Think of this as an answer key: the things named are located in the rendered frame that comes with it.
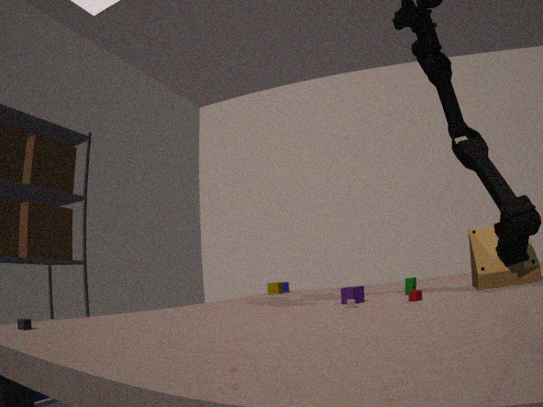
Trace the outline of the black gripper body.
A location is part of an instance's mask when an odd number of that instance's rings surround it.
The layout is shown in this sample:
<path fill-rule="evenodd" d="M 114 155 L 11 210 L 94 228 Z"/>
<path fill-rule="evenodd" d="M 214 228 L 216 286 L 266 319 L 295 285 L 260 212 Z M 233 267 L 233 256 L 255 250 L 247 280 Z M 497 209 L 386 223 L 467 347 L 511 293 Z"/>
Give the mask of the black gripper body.
<path fill-rule="evenodd" d="M 435 28 L 437 27 L 437 23 L 432 22 L 432 18 L 430 16 L 432 11 L 431 9 L 427 10 L 427 8 L 436 8 L 437 6 L 441 5 L 441 2 L 442 0 L 416 0 L 417 7 L 414 8 L 414 10 L 412 9 L 408 11 L 415 12 L 415 14 L 417 10 L 421 11 L 423 21 L 422 25 L 414 26 L 414 28 L 412 29 L 413 33 L 415 32 L 416 34 L 419 34 L 424 31 L 427 32 L 430 30 L 435 30 Z"/>

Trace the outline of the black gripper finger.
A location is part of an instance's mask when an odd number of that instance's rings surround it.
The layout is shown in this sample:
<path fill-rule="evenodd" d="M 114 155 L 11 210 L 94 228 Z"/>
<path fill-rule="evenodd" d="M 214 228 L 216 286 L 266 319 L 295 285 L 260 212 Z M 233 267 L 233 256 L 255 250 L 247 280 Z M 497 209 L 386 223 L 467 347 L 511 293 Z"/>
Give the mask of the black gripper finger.
<path fill-rule="evenodd" d="M 416 5 L 413 2 L 413 0 L 402 0 L 401 3 L 402 3 L 401 8 L 404 8 L 406 10 L 412 10 L 412 9 L 414 10 L 414 8 L 416 8 Z"/>

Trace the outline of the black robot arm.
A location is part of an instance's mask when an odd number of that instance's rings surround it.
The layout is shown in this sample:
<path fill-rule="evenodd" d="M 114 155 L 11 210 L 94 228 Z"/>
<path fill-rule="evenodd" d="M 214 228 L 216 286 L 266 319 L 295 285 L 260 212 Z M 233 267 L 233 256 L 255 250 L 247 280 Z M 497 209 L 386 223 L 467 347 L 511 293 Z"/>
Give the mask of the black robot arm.
<path fill-rule="evenodd" d="M 421 11 L 408 11 L 400 8 L 394 12 L 395 29 L 422 25 Z M 479 132 L 468 127 L 464 122 L 459 103 L 451 83 L 451 62 L 440 52 L 436 30 L 417 34 L 417 40 L 411 50 L 427 75 L 436 86 L 444 114 L 447 118 L 452 150 L 461 164 L 476 172 L 487 192 L 501 211 L 500 223 L 494 224 L 498 244 L 497 255 L 506 267 L 530 259 L 527 254 L 529 236 L 535 235 L 541 225 L 536 207 L 526 195 L 516 197 L 501 173 L 489 159 L 488 147 Z M 466 136 L 459 141 L 455 138 Z M 507 265 L 506 265 L 507 264 Z"/>

